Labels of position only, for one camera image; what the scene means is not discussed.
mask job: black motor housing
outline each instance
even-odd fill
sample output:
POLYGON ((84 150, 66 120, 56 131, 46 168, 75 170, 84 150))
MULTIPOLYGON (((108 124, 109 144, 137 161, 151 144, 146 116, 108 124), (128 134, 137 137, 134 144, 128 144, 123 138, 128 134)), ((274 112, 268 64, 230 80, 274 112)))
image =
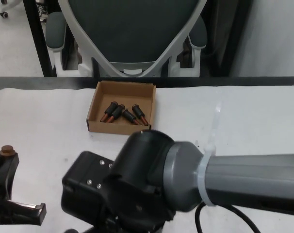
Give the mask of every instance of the black motor housing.
POLYGON ((156 232, 175 215, 163 196, 163 168, 173 144, 166 134, 148 130, 132 134, 114 162, 83 152, 63 178, 62 209, 94 226, 156 232))

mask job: chair armrest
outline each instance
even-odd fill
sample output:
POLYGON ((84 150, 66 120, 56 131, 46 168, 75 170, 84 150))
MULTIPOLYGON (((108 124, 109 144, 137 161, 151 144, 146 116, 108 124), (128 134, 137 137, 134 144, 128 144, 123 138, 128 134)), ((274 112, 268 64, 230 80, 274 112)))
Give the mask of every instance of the chair armrest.
POLYGON ((194 27, 191 29, 189 33, 189 39, 190 39, 191 46, 194 49, 201 49, 206 46, 207 31, 206 31, 205 23, 201 16, 197 19, 194 27))
POLYGON ((62 50, 64 47, 66 20, 62 12, 53 12, 46 23, 46 44, 52 50, 62 50))

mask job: office chair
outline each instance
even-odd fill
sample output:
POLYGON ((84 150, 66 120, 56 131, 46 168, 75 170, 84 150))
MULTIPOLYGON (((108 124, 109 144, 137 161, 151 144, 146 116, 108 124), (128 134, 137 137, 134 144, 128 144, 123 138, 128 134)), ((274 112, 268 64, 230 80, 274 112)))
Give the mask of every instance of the office chair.
POLYGON ((50 14, 47 46, 54 51, 57 76, 199 77, 207 33, 200 17, 207 0, 59 0, 62 12, 50 14), (66 25, 79 46, 78 70, 64 70, 66 25), (177 56, 189 38, 192 64, 177 56))

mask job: cardboard box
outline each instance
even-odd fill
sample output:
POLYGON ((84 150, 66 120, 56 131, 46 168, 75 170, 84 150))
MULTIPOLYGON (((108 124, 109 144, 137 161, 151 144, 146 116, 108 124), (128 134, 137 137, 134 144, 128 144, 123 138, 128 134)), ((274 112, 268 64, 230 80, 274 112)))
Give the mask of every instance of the cardboard box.
POLYGON ((99 82, 95 90, 87 117, 90 132, 131 135, 134 132, 151 129, 155 111, 156 87, 147 83, 99 82), (113 123, 100 122, 112 101, 123 104, 131 113, 132 106, 138 104, 145 114, 149 126, 133 125, 122 116, 113 123))

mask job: white table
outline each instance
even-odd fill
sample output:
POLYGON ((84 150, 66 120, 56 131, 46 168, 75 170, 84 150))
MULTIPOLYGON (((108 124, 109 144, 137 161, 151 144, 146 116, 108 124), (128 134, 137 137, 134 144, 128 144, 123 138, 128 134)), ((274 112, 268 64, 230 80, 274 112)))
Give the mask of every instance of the white table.
MULTIPOLYGON (((90 225, 61 209, 61 179, 83 150, 114 159, 125 135, 89 133, 86 115, 94 90, 0 91, 0 148, 19 153, 13 200, 47 205, 41 227, 0 226, 0 233, 79 232, 90 225)), ((294 87, 193 87, 157 89, 154 129, 174 140, 209 137, 215 106, 223 99, 217 155, 294 153, 294 87)), ((294 233, 294 216, 240 208, 262 233, 294 233)), ((250 233, 242 220, 221 208, 202 212, 204 233, 250 233)), ((195 233, 194 212, 177 213, 165 233, 195 233)))

